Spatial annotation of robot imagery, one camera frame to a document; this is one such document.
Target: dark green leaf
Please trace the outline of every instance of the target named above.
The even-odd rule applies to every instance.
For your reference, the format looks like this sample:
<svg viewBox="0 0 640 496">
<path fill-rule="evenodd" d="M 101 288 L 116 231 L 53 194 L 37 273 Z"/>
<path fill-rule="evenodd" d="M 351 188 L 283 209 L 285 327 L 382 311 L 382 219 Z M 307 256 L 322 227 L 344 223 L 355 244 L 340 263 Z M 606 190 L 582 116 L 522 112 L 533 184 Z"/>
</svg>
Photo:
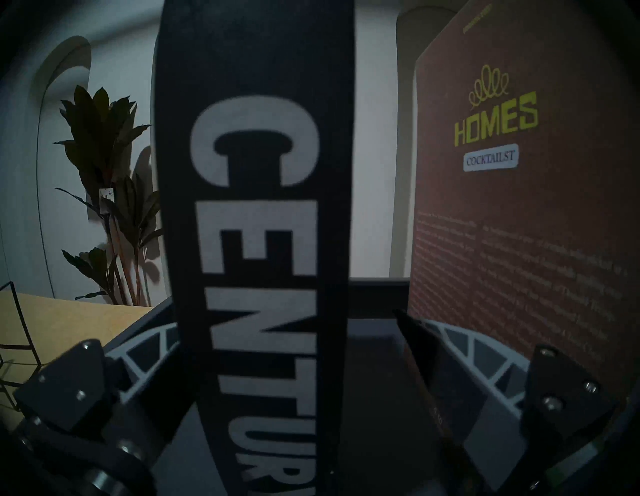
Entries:
<svg viewBox="0 0 640 496">
<path fill-rule="evenodd" d="M 75 256 L 71 255 L 70 253 L 66 252 L 65 250 L 62 250 L 62 254 L 65 256 L 67 262 L 69 262 L 76 269 L 78 269 L 80 272 L 82 272 L 82 274 L 84 276 L 88 277 L 89 279 L 93 279 L 95 281 L 95 279 L 94 279 L 95 273 L 93 272 L 93 268 L 89 265 L 88 262 L 86 262 L 85 260 L 83 260 L 80 257 L 75 257 Z"/>
<path fill-rule="evenodd" d="M 120 129 L 131 114 L 130 108 L 135 102 L 129 102 L 129 97 L 121 98 L 112 103 L 109 114 L 104 120 L 104 132 L 106 144 L 111 144 L 116 140 Z"/>
<path fill-rule="evenodd" d="M 82 181 L 86 192 L 89 193 L 92 203 L 97 205 L 98 189 L 100 186 L 95 173 L 95 168 L 91 164 L 91 161 L 80 153 L 80 150 L 74 140 L 59 141 L 58 143 L 65 146 L 67 158 L 78 169 L 80 180 Z"/>
<path fill-rule="evenodd" d="M 98 114 L 100 114 L 100 119 L 104 122 L 109 114 L 109 95 L 104 88 L 100 88 L 95 92 L 93 96 L 93 104 L 95 105 Z"/>
<path fill-rule="evenodd" d="M 133 107 L 129 116 L 126 118 L 124 124 L 118 132 L 118 137 L 125 135 L 133 128 L 133 122 L 136 118 L 136 108 Z M 109 157 L 109 169 L 113 171 L 113 177 L 125 177 L 129 175 L 129 162 L 123 159 L 123 153 L 127 149 L 129 144 L 120 141 L 118 138 L 113 142 L 113 148 L 111 149 L 111 155 Z"/>
<path fill-rule="evenodd" d="M 82 124 L 82 118 L 81 118 L 80 112 L 76 111 L 76 106 L 73 105 L 73 103 L 71 103 L 69 100 L 60 100 L 60 101 L 65 107 L 64 111 L 60 109 L 60 113 L 62 114 L 62 117 L 64 117 L 67 123 L 69 124 L 69 127 L 73 125 Z"/>
<path fill-rule="evenodd" d="M 107 284 L 109 285 L 108 289 L 111 292 L 113 292 L 113 277 L 115 276 L 115 273 L 116 273 L 116 259 L 117 258 L 118 258 L 118 255 L 114 255 L 113 260 L 109 264 L 109 270 L 107 271 Z"/>
<path fill-rule="evenodd" d="M 98 215 L 100 215 L 100 209 L 92 204 L 89 204 L 87 202 L 85 202 L 82 198 L 80 198 L 79 196 L 75 196 L 72 193 L 69 193 L 66 189 L 62 189 L 62 188 L 55 188 L 58 191 L 64 191 L 66 194 L 71 195 L 72 197 L 74 197 L 76 200 L 78 200 L 79 202 L 84 203 L 87 207 L 89 207 L 91 210 L 93 210 L 95 213 L 97 213 Z"/>
<path fill-rule="evenodd" d="M 67 124 L 69 124 L 69 126 L 71 126 L 71 123 L 69 122 L 69 119 L 67 118 L 67 111 L 66 111 L 66 110 L 64 110 L 64 109 L 60 109 L 60 115 L 61 115 L 62 117 L 64 117 L 64 118 L 65 118 L 65 120 L 67 121 Z"/>
<path fill-rule="evenodd" d="M 85 294 L 84 296 L 76 296 L 74 299 L 80 300 L 81 298 L 95 298 L 96 296 L 102 296 L 106 294 L 107 294 L 106 291 L 96 291 L 96 292 L 90 292 L 88 294 Z"/>
<path fill-rule="evenodd" d="M 142 216 L 144 213 L 144 199 L 145 199 L 145 183 L 142 182 L 142 179 L 138 175 L 137 172 L 133 173 L 134 177 L 134 185 L 136 187 L 136 210 L 134 213 L 134 224 L 136 226 L 140 226 L 142 223 Z"/>
<path fill-rule="evenodd" d="M 156 216 L 160 210 L 160 192 L 154 191 L 145 200 L 145 205 L 142 209 L 142 219 L 140 220 L 140 227 L 146 227 L 146 224 Z"/>
<path fill-rule="evenodd" d="M 140 136 L 140 134 L 142 134 L 143 132 L 145 132 L 145 130 L 151 127 L 151 124 L 145 124 L 145 125 L 139 125 L 134 127 L 133 129 L 131 129 L 130 131 L 127 131 L 123 134 L 121 134 L 118 137 L 118 141 L 124 145 L 128 145 L 130 144 L 133 140 L 135 140 L 138 136 Z"/>
<path fill-rule="evenodd" d="M 100 286 L 106 287 L 107 252 L 96 247 L 89 252 L 89 261 L 96 272 L 105 276 L 105 284 L 100 284 Z"/>
<path fill-rule="evenodd" d="M 149 241 L 154 240 L 155 238 L 157 238 L 158 236 L 162 236 L 164 234 L 163 228 L 160 229 L 156 229 L 155 231 L 147 234 L 144 239 L 142 240 L 142 242 L 140 243 L 140 246 L 145 246 Z"/>
<path fill-rule="evenodd" d="M 83 116 L 84 128 L 93 136 L 96 143 L 102 138 L 102 118 L 91 95 L 82 86 L 76 86 L 74 102 Z"/>
<path fill-rule="evenodd" d="M 65 106 L 67 123 L 71 128 L 71 134 L 73 134 L 74 142 L 78 152 L 83 157 L 83 161 L 103 170 L 105 167 L 104 157 L 100 152 L 97 138 L 87 130 L 88 126 L 82 111 L 68 100 L 62 100 L 62 104 Z"/>
<path fill-rule="evenodd" d="M 118 220 L 118 227 L 126 240 L 131 244 L 131 246 L 137 246 L 140 239 L 139 230 L 135 228 L 135 226 L 129 221 L 128 217 L 123 214 L 115 203 L 107 199 L 103 199 L 103 202 Z"/>
<path fill-rule="evenodd" d="M 89 193 L 89 198 L 91 198 L 92 203 L 99 205 L 100 195 L 98 190 L 100 189 L 100 185 L 98 184 L 94 170 L 91 172 L 81 171 L 80 181 L 82 181 L 86 192 Z"/>
</svg>

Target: white lettering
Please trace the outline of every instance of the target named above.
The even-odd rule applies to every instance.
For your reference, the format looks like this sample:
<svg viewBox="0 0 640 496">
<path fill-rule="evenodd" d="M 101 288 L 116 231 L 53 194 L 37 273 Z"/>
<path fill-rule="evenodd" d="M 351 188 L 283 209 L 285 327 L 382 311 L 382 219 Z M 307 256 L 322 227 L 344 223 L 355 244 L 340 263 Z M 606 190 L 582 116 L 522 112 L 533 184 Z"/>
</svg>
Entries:
<svg viewBox="0 0 640 496">
<path fill-rule="evenodd" d="M 243 396 L 295 398 L 298 415 L 316 414 L 316 360 L 296 358 L 295 379 L 218 376 L 220 392 Z"/>
<path fill-rule="evenodd" d="M 283 442 L 251 439 L 248 432 L 278 434 L 315 434 L 316 421 L 311 419 L 275 419 L 269 417 L 238 417 L 229 422 L 229 436 L 240 448 L 275 454 L 315 456 L 315 443 Z"/>
<path fill-rule="evenodd" d="M 283 484 L 306 484 L 316 476 L 316 461 L 313 458 L 281 458 L 279 456 L 238 453 L 236 459 L 242 465 L 253 466 L 242 473 L 243 481 L 253 481 L 270 476 Z M 298 473 L 289 475 L 285 469 L 297 470 Z"/>
<path fill-rule="evenodd" d="M 316 123 L 291 100 L 252 95 L 215 103 L 202 111 L 191 130 L 191 162 L 200 176 L 214 186 L 229 186 L 227 157 L 216 153 L 216 140 L 236 131 L 276 131 L 293 143 L 280 158 L 280 183 L 293 186 L 316 167 L 320 137 Z"/>
<path fill-rule="evenodd" d="M 266 259 L 267 231 L 291 231 L 293 273 L 314 276 L 317 269 L 317 202 L 196 202 L 200 261 L 205 274 L 225 272 L 223 230 L 242 232 L 243 257 Z"/>
<path fill-rule="evenodd" d="M 316 353 L 316 334 L 265 332 L 316 314 L 316 292 L 311 289 L 205 288 L 208 310 L 256 312 L 211 326 L 215 349 L 262 353 Z"/>
</svg>

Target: white wall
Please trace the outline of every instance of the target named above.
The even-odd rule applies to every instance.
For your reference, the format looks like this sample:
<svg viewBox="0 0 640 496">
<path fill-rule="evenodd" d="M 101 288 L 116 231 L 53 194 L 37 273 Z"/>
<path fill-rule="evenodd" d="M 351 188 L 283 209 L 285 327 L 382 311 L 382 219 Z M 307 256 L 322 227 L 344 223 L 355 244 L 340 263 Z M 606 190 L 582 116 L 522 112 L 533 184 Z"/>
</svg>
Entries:
<svg viewBox="0 0 640 496">
<path fill-rule="evenodd" d="M 73 101 L 76 85 L 86 89 L 88 81 L 88 68 L 66 69 L 47 88 L 40 112 L 37 181 L 42 244 L 53 296 L 64 300 L 100 291 L 100 288 L 71 266 L 62 250 L 77 255 L 106 242 L 100 218 L 94 213 L 89 215 L 87 207 L 55 189 L 63 188 L 80 198 L 86 197 L 77 169 L 67 159 L 64 147 L 53 143 L 73 139 L 69 126 L 60 115 L 60 100 Z M 91 301 L 111 303 L 108 298 L 100 297 Z"/>
<path fill-rule="evenodd" d="M 2 241 L 2 226 L 0 226 L 0 285 L 9 282 L 9 271 L 6 269 L 4 259 L 4 244 Z"/>
<path fill-rule="evenodd" d="M 396 184 L 399 7 L 356 6 L 351 277 L 388 277 Z"/>
<path fill-rule="evenodd" d="M 418 7 L 397 18 L 397 147 L 391 277 L 409 277 L 413 240 L 412 148 L 414 143 L 413 75 L 415 62 L 453 19 L 454 12 L 441 7 Z"/>
<path fill-rule="evenodd" d="M 92 44 L 91 72 L 87 90 L 93 95 L 103 87 L 113 101 L 128 95 L 137 102 L 134 125 L 151 122 L 151 75 L 154 47 L 158 34 L 158 22 L 149 22 L 136 29 L 128 29 L 118 36 Z M 153 178 L 150 166 L 150 136 L 153 129 L 145 131 L 131 147 L 131 169 L 140 175 L 150 192 Z M 147 260 L 141 263 L 151 303 L 157 305 L 167 297 L 163 267 L 157 241 L 145 250 Z M 135 286 L 133 264 L 127 268 Z"/>
<path fill-rule="evenodd" d="M 457 10 L 463 3 L 356 2 L 352 277 L 390 274 L 397 189 L 396 19 L 401 12 L 421 4 Z M 150 122 L 153 49 L 161 7 L 162 0 L 102 0 L 77 5 L 64 14 L 62 22 L 43 30 L 0 81 L 0 225 L 8 275 L 19 291 L 52 296 L 38 221 L 35 171 L 38 116 L 49 78 L 62 58 L 84 38 L 92 48 L 89 92 L 103 86 L 113 98 L 131 95 L 139 104 L 136 125 Z M 134 143 L 132 166 L 149 139 L 147 131 Z M 158 253 L 157 245 L 150 247 L 152 262 L 147 265 L 146 278 L 153 304 L 167 294 Z"/>
<path fill-rule="evenodd" d="M 140 104 L 136 124 L 148 123 L 153 40 L 162 3 L 110 0 L 77 5 L 43 30 L 0 81 L 0 225 L 8 275 L 18 291 L 52 296 L 36 192 L 38 118 L 49 78 L 73 48 L 88 41 L 94 53 L 89 91 L 104 86 L 112 97 L 131 95 Z M 149 144 L 148 134 L 134 144 L 134 163 Z M 157 256 L 154 265 L 157 282 L 150 292 L 151 303 L 157 304 L 166 291 Z"/>
<path fill-rule="evenodd" d="M 406 248 L 413 193 L 412 67 L 466 1 L 356 0 L 351 277 L 408 276 L 406 266 L 411 260 Z M 401 22 L 405 57 L 399 65 L 398 16 L 424 6 L 437 8 L 418 15 L 410 13 L 408 21 Z"/>
</svg>

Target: plant tag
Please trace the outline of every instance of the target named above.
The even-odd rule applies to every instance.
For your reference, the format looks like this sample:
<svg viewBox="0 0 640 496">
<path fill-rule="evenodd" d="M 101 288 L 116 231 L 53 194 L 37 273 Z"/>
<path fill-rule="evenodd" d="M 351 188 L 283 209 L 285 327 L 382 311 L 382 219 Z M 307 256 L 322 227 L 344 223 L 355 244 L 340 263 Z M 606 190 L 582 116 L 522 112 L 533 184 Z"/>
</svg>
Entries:
<svg viewBox="0 0 640 496">
<path fill-rule="evenodd" d="M 98 190 L 98 195 L 100 195 L 100 213 L 108 214 L 109 209 L 107 208 L 107 204 L 102 201 L 103 198 L 107 200 L 113 201 L 113 188 L 100 188 Z"/>
</svg>

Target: potted plant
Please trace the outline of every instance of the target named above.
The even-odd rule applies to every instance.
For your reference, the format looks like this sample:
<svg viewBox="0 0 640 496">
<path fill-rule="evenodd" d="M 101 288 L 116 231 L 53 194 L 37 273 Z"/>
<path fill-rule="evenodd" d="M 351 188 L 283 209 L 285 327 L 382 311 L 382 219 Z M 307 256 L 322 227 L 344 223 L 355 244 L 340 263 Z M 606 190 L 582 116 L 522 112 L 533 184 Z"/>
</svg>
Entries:
<svg viewBox="0 0 640 496">
<path fill-rule="evenodd" d="M 124 159 L 124 152 L 149 125 L 134 127 L 136 103 L 130 102 L 128 97 L 109 103 L 109 95 L 104 88 L 100 88 L 92 98 L 84 88 L 76 86 L 74 101 L 62 100 L 62 104 L 64 109 L 60 109 L 60 113 L 69 124 L 73 139 L 56 144 L 65 147 L 67 158 L 78 170 L 89 201 L 64 189 L 56 189 L 71 195 L 96 213 L 104 226 L 111 252 L 108 256 L 106 250 L 96 247 L 74 256 L 63 250 L 65 259 L 101 288 L 101 291 L 76 299 L 106 294 L 113 303 L 128 305 L 116 263 L 119 256 L 131 303 L 142 305 L 138 268 L 140 250 L 162 234 L 161 228 L 151 229 L 151 220 L 160 210 L 160 198 L 157 191 L 145 196 L 140 178 L 137 175 L 135 180 L 130 178 L 129 163 Z M 115 201 L 101 198 L 100 190 L 113 193 Z M 135 290 L 127 270 L 120 233 L 132 246 Z M 116 287 L 120 301 L 115 297 Z"/>
</svg>

